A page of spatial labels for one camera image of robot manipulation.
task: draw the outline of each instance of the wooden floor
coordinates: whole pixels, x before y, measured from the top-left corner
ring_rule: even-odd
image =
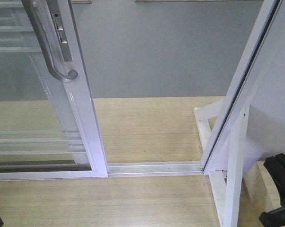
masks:
[[[222,96],[95,99],[109,163],[200,160],[194,107]]]
[[[199,160],[194,107],[221,97],[97,99],[109,162]],[[4,227],[218,227],[207,176],[0,182]],[[242,191],[240,227],[254,227]]]
[[[0,182],[4,227],[218,227],[207,176]],[[244,192],[240,227],[254,227]]]

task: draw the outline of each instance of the metal door handle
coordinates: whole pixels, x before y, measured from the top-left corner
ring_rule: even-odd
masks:
[[[45,58],[45,62],[47,65],[47,68],[49,70],[49,73],[56,79],[62,81],[62,82],[72,82],[74,81],[78,73],[75,70],[70,70],[68,72],[68,75],[64,75],[58,71],[58,69],[55,66],[54,60],[53,60],[53,53],[50,48],[49,40],[46,36],[46,33],[44,31],[44,28],[42,26],[42,23],[37,15],[37,12],[34,9],[33,6],[33,0],[21,0],[25,11],[29,17],[29,20],[31,22],[31,25],[34,29],[34,32],[36,34],[37,40],[39,42],[39,45],[42,49],[43,56]]]

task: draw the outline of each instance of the glass door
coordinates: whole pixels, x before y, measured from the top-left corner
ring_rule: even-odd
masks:
[[[71,2],[0,1],[0,180],[107,176]]]

